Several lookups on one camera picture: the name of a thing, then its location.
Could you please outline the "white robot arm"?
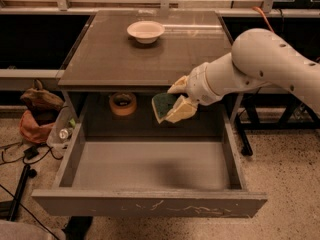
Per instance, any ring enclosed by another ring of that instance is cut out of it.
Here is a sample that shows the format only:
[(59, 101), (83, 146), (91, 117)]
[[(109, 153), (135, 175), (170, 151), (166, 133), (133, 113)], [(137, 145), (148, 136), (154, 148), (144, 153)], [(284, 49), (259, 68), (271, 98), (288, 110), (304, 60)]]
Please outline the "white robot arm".
[(194, 68), (169, 89), (180, 97), (165, 119), (176, 123), (192, 117), (229, 93), (276, 85), (320, 114), (320, 64), (298, 53), (275, 33), (250, 29), (233, 42), (231, 52)]

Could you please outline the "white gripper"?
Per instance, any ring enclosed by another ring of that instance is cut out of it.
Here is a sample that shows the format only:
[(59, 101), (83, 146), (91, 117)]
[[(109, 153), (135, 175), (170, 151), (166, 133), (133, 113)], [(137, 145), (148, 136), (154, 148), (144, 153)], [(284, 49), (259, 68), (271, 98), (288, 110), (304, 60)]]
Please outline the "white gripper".
[(213, 90), (213, 80), (209, 73), (214, 70), (214, 63), (205, 62), (194, 68), (188, 76), (179, 78), (169, 89), (169, 94), (186, 93), (189, 98), (180, 95), (165, 120), (176, 123), (191, 118), (198, 109), (198, 104), (208, 106), (222, 99)]

